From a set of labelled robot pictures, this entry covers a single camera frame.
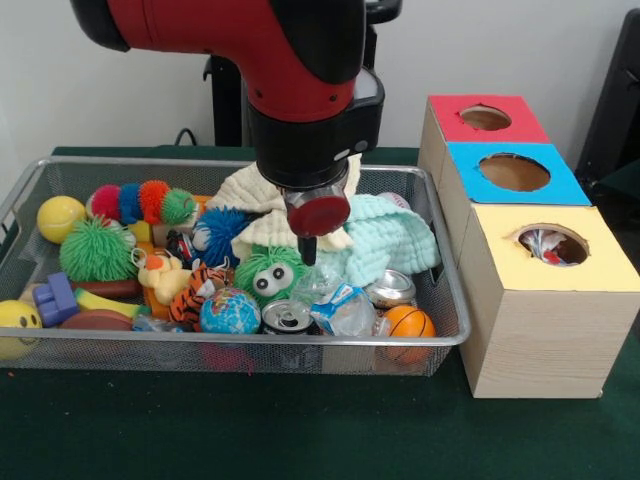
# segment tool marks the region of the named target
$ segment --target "stuffed tiger toy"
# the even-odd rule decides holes
[[[224,265],[209,268],[196,259],[192,269],[189,285],[174,297],[169,306],[169,316],[173,322],[197,326],[204,302],[213,297],[216,290],[232,285],[234,275],[228,261]]]

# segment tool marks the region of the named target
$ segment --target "hole in box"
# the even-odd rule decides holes
[[[549,171],[531,158],[514,153],[498,153],[480,162],[487,179],[501,188],[516,192],[533,192],[551,181]]]
[[[559,225],[530,225],[517,234],[532,257],[556,267],[573,267],[589,256],[589,246],[577,233]]]
[[[495,132],[511,126],[511,117],[502,110],[487,107],[486,105],[474,105],[460,112],[462,121],[477,130]]]

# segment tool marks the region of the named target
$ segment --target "yellow smiley ball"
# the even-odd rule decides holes
[[[71,197],[53,197],[38,210],[38,230],[50,242],[61,244],[73,230],[73,224],[85,217],[85,208]]]
[[[35,308],[17,300],[0,302],[0,328],[42,328]],[[29,353],[37,338],[2,337],[0,331],[0,360],[16,360]]]

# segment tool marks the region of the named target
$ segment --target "black cable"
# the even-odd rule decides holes
[[[198,146],[198,141],[196,140],[196,136],[193,134],[193,132],[188,129],[188,128],[183,128],[182,130],[180,130],[180,133],[178,134],[178,136],[176,137],[176,141],[173,143],[174,145],[180,145],[180,142],[182,141],[182,137],[184,137],[186,135],[189,135],[189,139],[191,140],[191,144],[194,147]]]

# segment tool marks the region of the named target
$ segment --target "blue square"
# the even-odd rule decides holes
[[[448,145],[467,196],[473,202],[591,205],[573,172],[553,145],[526,143],[449,143]],[[480,162],[500,154],[533,160],[547,170],[550,175],[549,182],[533,191],[510,190],[494,184],[482,172]]]

